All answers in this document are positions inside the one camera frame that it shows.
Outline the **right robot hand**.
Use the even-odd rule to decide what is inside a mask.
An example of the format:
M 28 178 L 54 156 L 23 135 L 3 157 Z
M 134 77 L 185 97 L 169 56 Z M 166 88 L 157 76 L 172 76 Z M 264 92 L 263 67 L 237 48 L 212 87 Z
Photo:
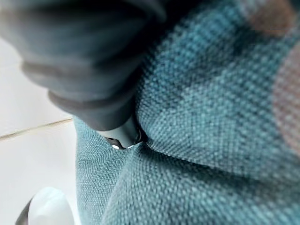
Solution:
M 139 143 L 134 94 L 138 68 L 165 0 L 3 0 L 0 35 L 22 69 L 60 109 L 115 149 Z

